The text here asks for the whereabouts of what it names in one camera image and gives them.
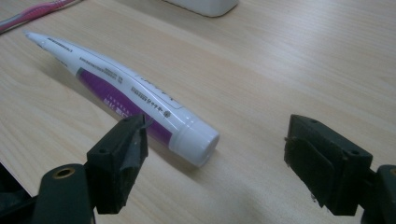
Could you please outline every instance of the tube cap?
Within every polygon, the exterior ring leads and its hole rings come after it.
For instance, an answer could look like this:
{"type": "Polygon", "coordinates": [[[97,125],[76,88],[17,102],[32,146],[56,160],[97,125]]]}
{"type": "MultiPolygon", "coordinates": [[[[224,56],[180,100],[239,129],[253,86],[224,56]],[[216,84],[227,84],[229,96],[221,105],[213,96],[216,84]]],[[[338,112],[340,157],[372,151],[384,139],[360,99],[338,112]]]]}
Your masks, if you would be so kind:
{"type": "Polygon", "coordinates": [[[173,151],[195,166],[204,165],[213,154],[219,133],[201,120],[182,130],[173,151]]]}

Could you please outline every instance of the wooden table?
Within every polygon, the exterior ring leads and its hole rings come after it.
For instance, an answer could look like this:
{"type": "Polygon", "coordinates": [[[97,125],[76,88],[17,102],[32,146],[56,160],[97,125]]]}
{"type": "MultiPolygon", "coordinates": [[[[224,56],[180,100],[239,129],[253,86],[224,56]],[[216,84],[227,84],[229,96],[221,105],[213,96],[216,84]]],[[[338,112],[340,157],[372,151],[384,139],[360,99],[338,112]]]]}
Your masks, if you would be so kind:
{"type": "MultiPolygon", "coordinates": [[[[3,0],[0,20],[42,1],[3,0]]],[[[0,35],[0,161],[36,195],[84,163],[118,121],[22,30],[132,68],[216,128],[197,169],[149,140],[119,215],[97,223],[360,223],[311,199],[283,161],[291,114],[317,119],[396,164],[396,2],[241,0],[206,18],[160,0],[86,0],[0,35]]]]}

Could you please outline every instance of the white container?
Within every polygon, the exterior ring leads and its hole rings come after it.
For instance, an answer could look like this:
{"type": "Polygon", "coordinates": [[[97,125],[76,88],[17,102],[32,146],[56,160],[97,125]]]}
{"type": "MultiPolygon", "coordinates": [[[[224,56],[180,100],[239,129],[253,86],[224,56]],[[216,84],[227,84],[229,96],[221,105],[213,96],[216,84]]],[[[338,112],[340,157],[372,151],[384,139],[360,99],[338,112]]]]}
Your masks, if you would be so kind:
{"type": "Polygon", "coordinates": [[[164,0],[207,17],[219,17],[233,9],[238,0],[164,0]]]}
{"type": "Polygon", "coordinates": [[[219,133],[124,65],[55,37],[25,32],[121,117],[153,118],[148,134],[196,166],[209,159],[219,133]]]}

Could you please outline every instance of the white and purple tube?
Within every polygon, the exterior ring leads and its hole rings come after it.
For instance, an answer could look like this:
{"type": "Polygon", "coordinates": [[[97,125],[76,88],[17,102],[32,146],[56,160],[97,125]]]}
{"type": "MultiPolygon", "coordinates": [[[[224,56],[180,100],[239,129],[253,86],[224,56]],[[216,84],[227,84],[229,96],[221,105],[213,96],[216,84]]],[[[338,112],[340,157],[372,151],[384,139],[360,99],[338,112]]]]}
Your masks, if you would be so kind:
{"type": "Polygon", "coordinates": [[[153,119],[148,134],[177,155],[202,166],[219,133],[163,91],[124,65],[66,40],[25,32],[57,58],[71,74],[121,117],[144,114],[153,119]]]}

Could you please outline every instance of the purple label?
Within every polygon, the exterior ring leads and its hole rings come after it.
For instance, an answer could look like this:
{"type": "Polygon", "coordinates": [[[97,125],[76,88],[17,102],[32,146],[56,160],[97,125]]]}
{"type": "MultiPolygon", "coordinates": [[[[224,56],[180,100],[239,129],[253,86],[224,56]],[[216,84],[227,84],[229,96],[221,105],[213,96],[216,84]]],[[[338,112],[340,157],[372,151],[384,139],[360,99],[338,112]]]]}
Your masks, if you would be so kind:
{"type": "MultiPolygon", "coordinates": [[[[146,120],[151,119],[151,116],[140,109],[140,107],[132,102],[124,93],[100,77],[83,68],[78,69],[77,77],[88,89],[110,107],[110,109],[114,110],[123,118],[144,114],[146,120]]],[[[150,136],[168,146],[172,134],[156,120],[153,120],[152,124],[147,127],[147,131],[150,136]]]]}

